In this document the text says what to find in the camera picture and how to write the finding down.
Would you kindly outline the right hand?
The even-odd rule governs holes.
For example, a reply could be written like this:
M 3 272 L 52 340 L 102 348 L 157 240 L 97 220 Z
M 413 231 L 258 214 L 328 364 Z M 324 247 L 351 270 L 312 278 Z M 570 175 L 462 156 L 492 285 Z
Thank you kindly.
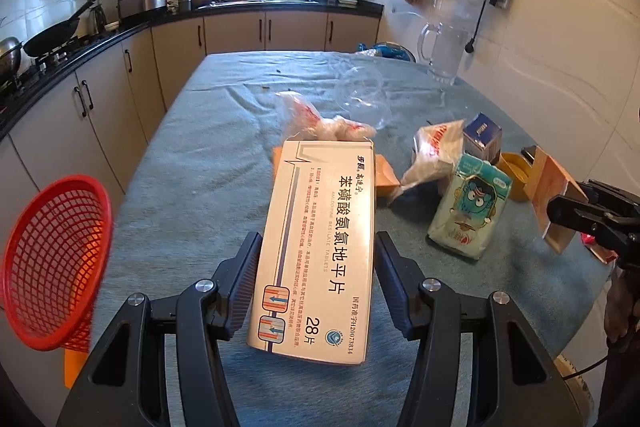
M 618 352 L 632 345 L 639 329 L 639 274 L 615 267 L 606 294 L 604 329 L 608 347 Z

